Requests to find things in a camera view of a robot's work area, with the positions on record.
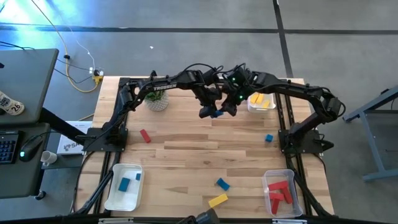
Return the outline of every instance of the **red block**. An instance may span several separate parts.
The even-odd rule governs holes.
[[[274,200],[274,199],[276,199],[276,200],[285,200],[285,197],[284,197],[283,194],[280,194],[280,193],[269,192],[269,199],[271,199],[271,200]]]
[[[141,133],[142,137],[144,138],[145,142],[150,143],[150,137],[149,137],[147,131],[145,131],[145,129],[142,129],[140,131],[140,133]]]
[[[290,194],[289,189],[287,187],[282,189],[282,193],[285,196],[286,203],[293,203],[292,195]]]
[[[274,184],[269,184],[268,185],[268,190],[279,190],[279,189],[284,189],[287,188],[287,181],[282,181]]]
[[[278,199],[272,200],[271,212],[274,215],[278,212],[279,202],[280,202],[280,200],[278,200]]]

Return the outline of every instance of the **wooden table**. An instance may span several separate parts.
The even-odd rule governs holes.
[[[94,127],[101,127],[111,117],[119,78],[104,77]],[[303,83],[301,78],[292,81]],[[142,104],[136,112],[129,113],[129,137],[121,163],[136,163],[144,168],[141,205],[133,212],[112,212],[112,215],[198,215],[209,209],[211,198],[225,193],[215,185],[222,177],[231,188],[226,193],[229,200],[215,208],[220,218],[270,218],[265,208],[261,177],[267,170],[286,168],[277,137],[280,129],[277,111],[249,113],[246,102],[243,102],[235,117],[225,113],[216,119],[200,119],[201,107],[191,91],[174,89],[168,93],[170,103],[166,110],[153,112]],[[310,115],[307,101],[292,98],[292,106],[296,122]],[[147,130],[151,143],[144,142],[141,129]],[[266,134],[274,136],[271,143],[264,142]],[[312,154],[302,157],[308,188],[326,211],[333,213],[322,163]],[[96,152],[85,164],[78,186],[77,208],[97,187],[103,158],[103,152]],[[302,193],[297,189],[304,209]],[[108,189],[104,192],[103,204]]]

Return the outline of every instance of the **gray floor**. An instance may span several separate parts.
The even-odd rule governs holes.
[[[61,12],[67,24],[73,26],[277,27],[271,0],[39,3],[57,25],[65,25],[57,15]],[[286,29],[398,29],[396,1],[279,0],[279,4]],[[28,0],[9,1],[0,13],[0,21],[47,25]],[[76,44],[72,33],[62,32],[62,35],[73,59],[71,63],[91,67],[91,59]],[[225,67],[246,62],[253,70],[285,76],[278,34],[76,32],[75,36],[90,49],[96,66],[104,68],[105,75],[147,75],[151,70],[173,75],[195,62]],[[55,32],[0,30],[0,39],[35,48],[58,48],[59,58],[64,54]],[[330,87],[346,103],[348,111],[397,84],[396,35],[287,35],[286,39],[294,77]],[[65,70],[61,63],[57,63],[57,68]],[[74,68],[70,73],[76,80],[88,75]],[[87,90],[93,84],[84,82],[79,87]],[[45,106],[63,119],[78,119],[94,111],[98,92],[99,89],[80,93],[55,72]],[[370,183],[362,181],[362,175],[376,171],[376,166],[361,123],[345,124],[339,119],[320,126],[319,130],[335,143],[335,147],[325,153],[325,162],[336,214],[396,223],[398,177]],[[57,138],[51,140],[50,147],[56,147]],[[40,202],[31,197],[0,200],[0,220],[67,214],[76,176],[76,169],[45,171],[42,188],[49,193],[48,197]]]

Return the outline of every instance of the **clear plastic container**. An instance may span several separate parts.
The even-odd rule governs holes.
[[[113,173],[111,190],[105,202],[105,208],[129,212],[135,210],[141,201],[144,170],[137,164],[116,164],[113,166]],[[140,180],[136,180],[137,174],[141,174]],[[123,177],[130,179],[126,192],[118,190]]]
[[[286,201],[279,202],[278,211],[276,214],[271,212],[271,200],[269,198],[269,184],[274,184],[277,182],[282,182],[286,180],[289,185],[289,192],[292,196],[293,203],[288,204]],[[264,176],[262,176],[262,186],[264,188],[264,197],[266,200],[267,211],[276,218],[287,218],[287,217],[298,217],[303,214],[303,210],[299,205],[299,200],[297,199],[297,194],[294,184],[294,172],[290,169],[283,170],[269,170]],[[280,190],[273,190],[275,193],[282,193]]]
[[[251,103],[250,99],[253,95],[248,98],[248,111],[252,113],[265,113],[269,109],[274,109],[276,104],[274,103],[274,95],[273,94],[263,94],[264,97],[260,103]],[[263,107],[264,103],[269,101],[268,106]]]

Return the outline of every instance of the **paper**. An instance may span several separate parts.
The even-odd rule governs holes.
[[[92,121],[67,121],[68,124],[79,129],[83,133],[87,134],[88,128],[91,127]],[[74,141],[68,139],[64,135],[61,135],[60,143],[58,145],[57,154],[69,155],[69,154],[82,154],[82,145],[75,143]]]

